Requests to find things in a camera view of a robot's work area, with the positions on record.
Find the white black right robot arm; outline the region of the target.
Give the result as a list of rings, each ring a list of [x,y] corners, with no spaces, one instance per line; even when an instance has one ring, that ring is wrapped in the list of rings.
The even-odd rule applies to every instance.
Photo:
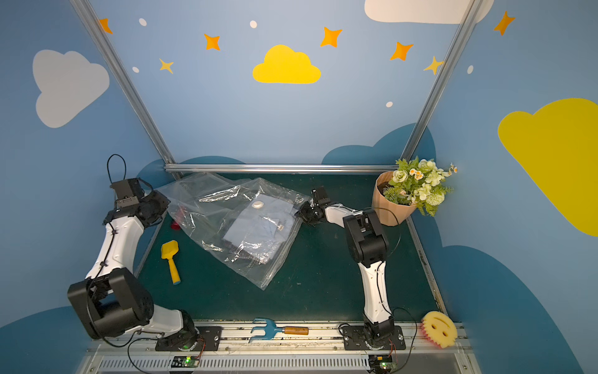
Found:
[[[324,187],[311,191],[296,217],[305,224],[328,222],[344,229],[349,253],[358,265],[364,289],[364,335],[369,341],[389,338],[395,330],[394,314],[386,291],[389,240],[378,216],[378,207],[355,210],[333,202]]]

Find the light blue shirt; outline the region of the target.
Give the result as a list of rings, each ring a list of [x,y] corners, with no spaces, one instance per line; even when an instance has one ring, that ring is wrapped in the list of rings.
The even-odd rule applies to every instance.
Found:
[[[296,211],[285,200],[258,195],[234,220],[224,240],[260,263],[268,263],[290,238]]]

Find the clear plastic vacuum bag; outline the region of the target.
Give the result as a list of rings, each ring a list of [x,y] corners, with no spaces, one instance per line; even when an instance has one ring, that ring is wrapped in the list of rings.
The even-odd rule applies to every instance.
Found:
[[[305,194],[266,179],[192,174],[159,188],[168,213],[191,240],[264,290],[301,228]]]

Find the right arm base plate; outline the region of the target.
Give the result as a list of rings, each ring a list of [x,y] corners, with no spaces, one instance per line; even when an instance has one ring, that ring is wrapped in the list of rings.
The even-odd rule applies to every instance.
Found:
[[[346,351],[390,351],[406,350],[406,341],[401,327],[392,333],[374,337],[365,326],[341,324],[338,327]]]

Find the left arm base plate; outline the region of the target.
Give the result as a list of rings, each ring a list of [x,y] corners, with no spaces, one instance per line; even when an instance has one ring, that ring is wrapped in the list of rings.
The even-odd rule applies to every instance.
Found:
[[[218,350],[222,327],[195,327],[193,332],[182,330],[166,338],[159,338],[155,346],[157,352],[215,352]]]

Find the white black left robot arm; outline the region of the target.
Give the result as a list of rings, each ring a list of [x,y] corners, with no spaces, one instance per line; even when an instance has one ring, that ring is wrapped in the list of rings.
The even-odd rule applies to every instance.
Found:
[[[86,277],[70,285],[68,300],[94,340],[115,347],[122,335],[146,334],[159,352],[191,351],[199,340],[191,316],[156,305],[133,273],[143,233],[162,221],[170,201],[140,178],[124,176],[111,188],[115,202],[103,220],[101,250]]]

